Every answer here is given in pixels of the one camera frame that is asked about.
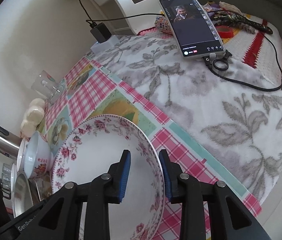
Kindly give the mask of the large stainless steel basin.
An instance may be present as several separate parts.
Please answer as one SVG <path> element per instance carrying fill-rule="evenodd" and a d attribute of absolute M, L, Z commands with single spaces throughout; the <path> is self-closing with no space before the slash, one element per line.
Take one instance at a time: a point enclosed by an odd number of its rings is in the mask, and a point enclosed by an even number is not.
<path fill-rule="evenodd" d="M 14 218 L 18 217 L 40 202 L 38 191 L 33 183 L 29 182 L 26 174 L 17 175 L 12 193 L 12 210 Z"/>

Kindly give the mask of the small white blue bowl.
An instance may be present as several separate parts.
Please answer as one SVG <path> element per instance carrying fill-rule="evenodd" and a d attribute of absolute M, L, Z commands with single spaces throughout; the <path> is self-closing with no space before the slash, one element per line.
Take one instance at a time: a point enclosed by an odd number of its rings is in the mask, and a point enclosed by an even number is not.
<path fill-rule="evenodd" d="M 53 153 L 45 137 L 35 131 L 24 155 L 24 173 L 28 179 L 44 176 L 53 166 Z"/>

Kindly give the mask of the floral rimmed round plate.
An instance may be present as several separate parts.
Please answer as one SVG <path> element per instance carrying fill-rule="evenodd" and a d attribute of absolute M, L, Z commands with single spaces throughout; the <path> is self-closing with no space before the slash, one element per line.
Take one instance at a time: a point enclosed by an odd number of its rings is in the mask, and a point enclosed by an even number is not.
<path fill-rule="evenodd" d="M 114 189 L 109 204 L 111 239 L 152 239 L 164 209 L 164 178 L 158 155 L 144 132 L 113 114 L 92 117 L 59 148 L 52 168 L 56 193 L 68 182 L 99 178 Z"/>

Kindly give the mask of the stainless steel thermos jug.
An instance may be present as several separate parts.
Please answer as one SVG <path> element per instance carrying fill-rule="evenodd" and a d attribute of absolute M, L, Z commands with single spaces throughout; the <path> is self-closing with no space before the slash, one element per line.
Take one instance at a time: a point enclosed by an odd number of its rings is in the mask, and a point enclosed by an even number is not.
<path fill-rule="evenodd" d="M 17 159 L 22 139 L 0 126 L 0 153 Z"/>

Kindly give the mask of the grey floral white cloth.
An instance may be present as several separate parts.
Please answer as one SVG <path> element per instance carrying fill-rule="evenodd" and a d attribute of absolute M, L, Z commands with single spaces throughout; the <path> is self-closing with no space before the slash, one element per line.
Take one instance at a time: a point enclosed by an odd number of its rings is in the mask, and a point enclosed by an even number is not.
<path fill-rule="evenodd" d="M 184 59 L 172 38 L 120 36 L 89 57 L 151 101 L 264 202 L 282 171 L 282 91 L 260 92 L 228 77 L 269 87 L 231 57 L 215 76 L 202 60 Z"/>

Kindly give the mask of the bag of steamed buns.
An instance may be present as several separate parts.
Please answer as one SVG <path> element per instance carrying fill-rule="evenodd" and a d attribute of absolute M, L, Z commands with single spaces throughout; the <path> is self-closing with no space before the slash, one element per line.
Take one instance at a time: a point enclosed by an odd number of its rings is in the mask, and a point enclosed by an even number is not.
<path fill-rule="evenodd" d="M 37 126 L 44 119 L 45 105 L 45 100 L 41 98 L 35 98 L 30 102 L 20 125 L 22 138 L 30 138 L 36 131 Z"/>

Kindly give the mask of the checkered picture tablecloth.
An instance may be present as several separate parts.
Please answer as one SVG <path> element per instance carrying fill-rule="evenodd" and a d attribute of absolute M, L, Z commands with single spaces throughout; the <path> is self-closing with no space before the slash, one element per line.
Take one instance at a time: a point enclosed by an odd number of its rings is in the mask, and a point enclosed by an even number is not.
<path fill-rule="evenodd" d="M 55 157 L 44 191 L 56 192 L 68 181 L 89 182 L 129 150 L 125 197 L 109 207 L 112 239 L 178 238 L 181 206 L 165 198 L 162 149 L 184 172 L 204 183 L 225 181 L 254 216 L 261 212 L 258 200 L 221 163 L 97 61 L 83 57 L 61 83 L 64 91 L 39 127 Z"/>

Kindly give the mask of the clear glass mug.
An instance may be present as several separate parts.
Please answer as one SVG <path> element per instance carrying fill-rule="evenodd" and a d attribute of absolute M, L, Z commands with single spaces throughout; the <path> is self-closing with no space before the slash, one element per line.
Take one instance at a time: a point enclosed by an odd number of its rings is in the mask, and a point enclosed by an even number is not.
<path fill-rule="evenodd" d="M 56 80 L 45 70 L 36 77 L 31 89 L 39 95 L 45 97 L 48 102 L 54 104 L 64 91 L 64 85 L 57 83 Z"/>

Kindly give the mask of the clear plastic box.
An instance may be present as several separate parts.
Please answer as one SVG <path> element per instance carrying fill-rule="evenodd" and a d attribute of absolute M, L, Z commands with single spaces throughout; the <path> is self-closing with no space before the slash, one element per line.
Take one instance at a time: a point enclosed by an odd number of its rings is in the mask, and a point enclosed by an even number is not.
<path fill-rule="evenodd" d="M 117 37 L 117 35 L 112 35 L 105 42 L 102 42 L 102 43 L 95 42 L 95 44 L 91 46 L 91 51 L 95 54 L 98 54 L 98 53 L 101 53 L 103 51 L 113 48 L 118 43 L 119 43 L 119 38 Z"/>

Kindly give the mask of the smartphone with video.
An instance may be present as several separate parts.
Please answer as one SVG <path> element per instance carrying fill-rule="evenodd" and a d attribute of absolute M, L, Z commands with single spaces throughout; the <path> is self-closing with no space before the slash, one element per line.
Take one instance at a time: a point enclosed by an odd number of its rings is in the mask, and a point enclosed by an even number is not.
<path fill-rule="evenodd" d="M 184 58 L 224 55 L 222 39 L 198 0 L 159 0 Z"/>

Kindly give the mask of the black power adapter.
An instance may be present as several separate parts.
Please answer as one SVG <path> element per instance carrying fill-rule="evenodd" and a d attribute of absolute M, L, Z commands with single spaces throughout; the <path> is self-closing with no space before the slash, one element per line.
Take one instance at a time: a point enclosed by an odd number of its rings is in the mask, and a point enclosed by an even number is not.
<path fill-rule="evenodd" d="M 110 30 L 102 22 L 99 24 L 92 23 L 90 32 L 99 43 L 106 42 L 112 37 Z"/>

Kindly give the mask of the colourful candy packet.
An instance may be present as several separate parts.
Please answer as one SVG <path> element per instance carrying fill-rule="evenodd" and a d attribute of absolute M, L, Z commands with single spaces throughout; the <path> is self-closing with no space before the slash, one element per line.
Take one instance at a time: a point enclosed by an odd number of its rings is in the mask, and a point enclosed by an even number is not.
<path fill-rule="evenodd" d="M 164 16 L 157 16 L 155 20 L 155 27 L 162 33 L 172 35 L 168 20 Z"/>

